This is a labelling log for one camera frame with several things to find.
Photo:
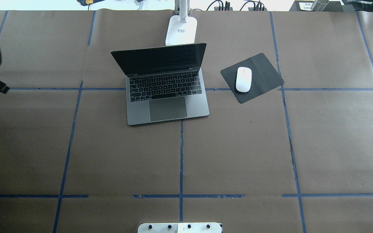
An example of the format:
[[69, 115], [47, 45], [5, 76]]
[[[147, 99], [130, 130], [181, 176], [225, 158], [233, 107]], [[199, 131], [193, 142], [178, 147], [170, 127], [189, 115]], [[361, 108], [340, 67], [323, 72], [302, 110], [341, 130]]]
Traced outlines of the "grey laptop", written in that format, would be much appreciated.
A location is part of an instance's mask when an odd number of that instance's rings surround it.
[[208, 116], [205, 50], [197, 43], [111, 51], [125, 74], [127, 124]]

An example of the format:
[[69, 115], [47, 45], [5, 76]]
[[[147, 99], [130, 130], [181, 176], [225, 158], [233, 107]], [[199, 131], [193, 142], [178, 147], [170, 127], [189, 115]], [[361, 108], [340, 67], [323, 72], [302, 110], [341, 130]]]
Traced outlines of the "white computer mouse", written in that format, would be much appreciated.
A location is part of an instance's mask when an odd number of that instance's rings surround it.
[[235, 88], [240, 93], [247, 93], [251, 89], [253, 72], [248, 67], [238, 67]]

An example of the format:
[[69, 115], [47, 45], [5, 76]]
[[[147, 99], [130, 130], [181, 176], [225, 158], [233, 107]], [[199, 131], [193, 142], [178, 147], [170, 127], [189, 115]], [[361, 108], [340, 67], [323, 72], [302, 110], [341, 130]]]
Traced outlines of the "black mouse pad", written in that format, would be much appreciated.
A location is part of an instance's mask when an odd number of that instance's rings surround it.
[[[237, 74], [240, 67], [251, 71], [249, 90], [237, 89]], [[264, 53], [249, 57], [220, 71], [239, 103], [243, 104], [284, 84], [284, 80]]]

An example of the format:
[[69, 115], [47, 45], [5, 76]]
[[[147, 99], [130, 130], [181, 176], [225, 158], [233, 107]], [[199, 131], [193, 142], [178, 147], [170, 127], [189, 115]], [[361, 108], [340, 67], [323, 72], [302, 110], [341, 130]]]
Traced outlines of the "white desk lamp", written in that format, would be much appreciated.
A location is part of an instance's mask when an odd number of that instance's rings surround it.
[[195, 43], [198, 21], [195, 17], [189, 16], [189, 3], [189, 0], [175, 1], [175, 14], [169, 20], [166, 46]]

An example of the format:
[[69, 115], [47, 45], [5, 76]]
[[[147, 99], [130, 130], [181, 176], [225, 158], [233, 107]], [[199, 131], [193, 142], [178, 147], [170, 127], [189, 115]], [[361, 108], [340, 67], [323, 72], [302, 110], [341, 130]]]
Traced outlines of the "black usb hub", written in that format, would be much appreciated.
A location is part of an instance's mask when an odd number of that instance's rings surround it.
[[260, 0], [245, 0], [239, 11], [267, 11]]
[[206, 11], [233, 11], [233, 8], [227, 0], [213, 0]]

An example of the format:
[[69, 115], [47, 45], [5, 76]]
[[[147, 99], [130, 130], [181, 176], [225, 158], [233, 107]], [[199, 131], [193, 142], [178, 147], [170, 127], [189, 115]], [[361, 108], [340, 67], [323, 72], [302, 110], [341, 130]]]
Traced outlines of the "black box with metal cylinder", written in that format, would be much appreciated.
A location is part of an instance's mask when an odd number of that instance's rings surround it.
[[340, 1], [295, 0], [289, 12], [343, 12]]

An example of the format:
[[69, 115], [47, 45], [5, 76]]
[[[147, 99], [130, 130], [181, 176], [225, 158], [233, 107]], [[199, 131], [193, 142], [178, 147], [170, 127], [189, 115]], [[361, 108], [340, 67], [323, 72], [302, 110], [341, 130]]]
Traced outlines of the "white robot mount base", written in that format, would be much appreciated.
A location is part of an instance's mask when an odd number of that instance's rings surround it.
[[222, 224], [217, 222], [143, 223], [138, 233], [222, 233]]

